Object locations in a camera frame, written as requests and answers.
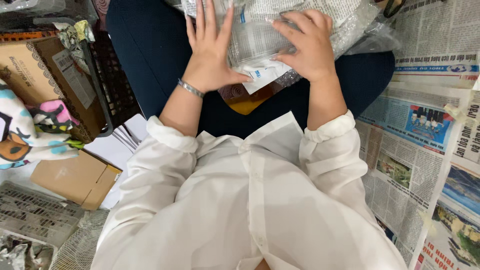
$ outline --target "barcode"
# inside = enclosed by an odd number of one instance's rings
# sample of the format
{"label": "barcode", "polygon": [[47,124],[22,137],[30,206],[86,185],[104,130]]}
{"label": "barcode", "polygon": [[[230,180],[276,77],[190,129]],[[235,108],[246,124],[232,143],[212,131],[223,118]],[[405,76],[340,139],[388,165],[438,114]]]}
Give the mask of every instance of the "barcode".
{"label": "barcode", "polygon": [[70,65],[71,62],[72,62],[72,57],[70,55],[68,55],[68,56],[60,59],[58,61],[58,64],[59,64],[60,68],[63,68],[66,65]]}

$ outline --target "patterned cloth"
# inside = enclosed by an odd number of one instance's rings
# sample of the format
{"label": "patterned cloth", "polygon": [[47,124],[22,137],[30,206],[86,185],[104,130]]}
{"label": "patterned cloth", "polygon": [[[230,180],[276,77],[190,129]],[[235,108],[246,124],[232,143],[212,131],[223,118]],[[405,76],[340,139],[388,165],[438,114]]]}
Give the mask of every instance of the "patterned cloth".
{"label": "patterned cloth", "polygon": [[0,79],[0,169],[20,167],[35,160],[78,156],[78,149],[84,144],[72,140],[70,134],[58,133],[65,133],[77,123],[61,100],[31,107],[29,112]]}

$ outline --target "brown cardboard box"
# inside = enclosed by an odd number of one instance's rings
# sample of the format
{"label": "brown cardboard box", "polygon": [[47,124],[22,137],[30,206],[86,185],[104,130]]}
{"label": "brown cardboard box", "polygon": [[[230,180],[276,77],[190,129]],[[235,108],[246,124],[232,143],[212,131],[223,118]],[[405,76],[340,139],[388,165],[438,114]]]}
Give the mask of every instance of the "brown cardboard box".
{"label": "brown cardboard box", "polygon": [[112,188],[121,170],[79,151],[76,158],[42,160],[30,180],[87,210],[96,210]]}
{"label": "brown cardboard box", "polygon": [[92,142],[105,126],[91,79],[57,37],[0,43],[0,78],[28,105],[63,100],[80,122],[71,133],[84,143]]}

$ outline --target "right hand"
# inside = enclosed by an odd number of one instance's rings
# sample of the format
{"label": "right hand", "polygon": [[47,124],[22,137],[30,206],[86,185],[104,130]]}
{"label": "right hand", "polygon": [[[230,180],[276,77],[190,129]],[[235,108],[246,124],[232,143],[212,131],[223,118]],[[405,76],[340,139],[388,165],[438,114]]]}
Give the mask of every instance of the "right hand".
{"label": "right hand", "polygon": [[302,32],[281,21],[272,22],[273,27],[297,48],[294,54],[280,54],[275,60],[289,65],[310,83],[321,81],[326,76],[336,76],[330,43],[332,18],[318,10],[288,12],[283,16],[294,22]]}

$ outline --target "hand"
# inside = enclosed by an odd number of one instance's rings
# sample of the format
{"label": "hand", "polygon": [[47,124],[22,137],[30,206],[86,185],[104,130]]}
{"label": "hand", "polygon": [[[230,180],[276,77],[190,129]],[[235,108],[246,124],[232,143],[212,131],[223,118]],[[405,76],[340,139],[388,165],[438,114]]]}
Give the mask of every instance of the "hand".
{"label": "hand", "polygon": [[297,48],[296,53],[281,54],[275,59],[292,67],[311,84],[329,75],[336,76],[329,38],[332,34],[332,18],[318,10],[288,12],[283,16],[294,22],[302,32],[281,21],[273,21],[273,27]]}
{"label": "hand", "polygon": [[225,85],[248,82],[251,78],[237,73],[227,65],[227,48],[230,42],[233,6],[227,15],[220,33],[217,35],[215,8],[213,0],[207,0],[206,22],[202,0],[197,0],[197,32],[193,28],[192,19],[187,19],[187,35],[192,47],[192,57],[182,80],[197,90],[206,93]]}

